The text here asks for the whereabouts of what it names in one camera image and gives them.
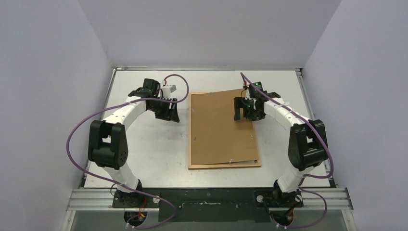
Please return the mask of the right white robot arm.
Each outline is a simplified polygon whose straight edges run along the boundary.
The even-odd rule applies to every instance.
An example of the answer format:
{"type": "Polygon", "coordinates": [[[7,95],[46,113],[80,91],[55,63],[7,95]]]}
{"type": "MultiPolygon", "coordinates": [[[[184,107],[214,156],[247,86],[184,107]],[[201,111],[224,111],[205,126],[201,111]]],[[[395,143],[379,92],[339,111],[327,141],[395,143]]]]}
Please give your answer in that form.
{"type": "Polygon", "coordinates": [[[246,94],[234,98],[236,121],[246,118],[256,122],[269,116],[289,132],[290,164],[274,182],[271,202],[277,206],[301,202],[299,186],[305,175],[328,159],[323,122],[298,114],[279,94],[265,91],[261,82],[245,81],[243,92],[246,94]]]}

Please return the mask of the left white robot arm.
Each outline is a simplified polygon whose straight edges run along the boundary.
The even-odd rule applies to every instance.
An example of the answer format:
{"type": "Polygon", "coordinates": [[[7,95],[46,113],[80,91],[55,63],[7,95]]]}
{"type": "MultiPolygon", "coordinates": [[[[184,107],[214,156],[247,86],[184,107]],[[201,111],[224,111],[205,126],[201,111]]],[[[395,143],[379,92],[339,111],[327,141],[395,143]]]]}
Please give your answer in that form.
{"type": "Polygon", "coordinates": [[[105,170],[117,185],[120,202],[138,207],[145,201],[141,180],[127,164],[129,154],[126,130],[146,111],[154,112],[156,119],[179,122],[177,99],[172,97],[175,85],[166,80],[158,82],[146,78],[143,86],[131,91],[123,107],[103,120],[94,120],[89,130],[88,158],[105,170]]]}

